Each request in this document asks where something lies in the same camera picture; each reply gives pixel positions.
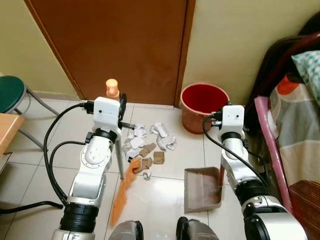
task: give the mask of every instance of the brown door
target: brown door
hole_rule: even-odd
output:
[[[25,1],[81,98],[174,104],[187,0]]]

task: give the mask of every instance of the stool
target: stool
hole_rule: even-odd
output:
[[[23,113],[17,108],[23,100],[25,94],[31,95],[42,106],[55,115],[59,115],[57,111],[45,104],[24,82],[16,76],[0,76],[0,113],[17,112],[19,115]],[[38,147],[44,149],[44,146],[30,133],[19,129],[19,132],[33,141]]]

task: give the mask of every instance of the yellow wall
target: yellow wall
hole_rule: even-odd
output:
[[[23,0],[0,0],[0,72],[34,91],[76,95]]]
[[[268,47],[318,11],[319,0],[196,0],[182,87],[215,84],[245,104]]]

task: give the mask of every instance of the red bucket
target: red bucket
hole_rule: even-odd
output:
[[[195,83],[181,93],[182,124],[193,134],[203,134],[204,118],[219,111],[230,100],[220,87],[208,83]]]

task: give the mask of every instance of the dustpan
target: dustpan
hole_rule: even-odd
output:
[[[184,213],[217,209],[221,206],[224,168],[184,170]]]

